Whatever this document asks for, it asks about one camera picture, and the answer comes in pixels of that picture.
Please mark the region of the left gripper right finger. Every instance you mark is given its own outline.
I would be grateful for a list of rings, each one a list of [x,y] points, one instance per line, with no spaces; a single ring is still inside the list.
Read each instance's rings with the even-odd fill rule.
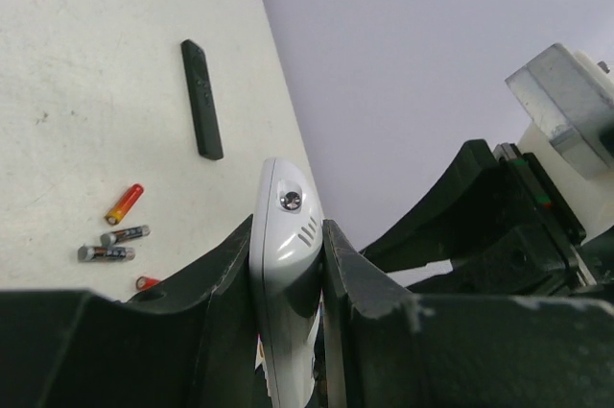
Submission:
[[[419,295],[323,224],[332,407],[609,407],[613,307],[602,300]]]

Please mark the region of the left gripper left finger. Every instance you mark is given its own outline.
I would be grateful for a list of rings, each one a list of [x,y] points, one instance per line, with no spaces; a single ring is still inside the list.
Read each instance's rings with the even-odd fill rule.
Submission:
[[[5,407],[248,407],[256,320],[251,220],[126,302],[86,290],[1,295]]]

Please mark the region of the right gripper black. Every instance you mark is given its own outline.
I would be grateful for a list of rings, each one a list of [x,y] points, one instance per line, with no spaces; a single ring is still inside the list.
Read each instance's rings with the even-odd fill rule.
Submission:
[[[450,277],[431,278],[419,292],[611,296],[613,208],[596,222],[590,237],[535,154],[510,143],[493,154],[473,139],[362,254],[385,273],[452,263]]]

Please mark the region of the white rounded remote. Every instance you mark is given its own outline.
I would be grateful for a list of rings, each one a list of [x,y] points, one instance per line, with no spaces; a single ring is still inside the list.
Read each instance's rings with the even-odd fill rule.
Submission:
[[[275,407],[305,407],[314,392],[322,222],[319,198],[303,173],[287,159],[267,159],[248,266],[268,394]]]

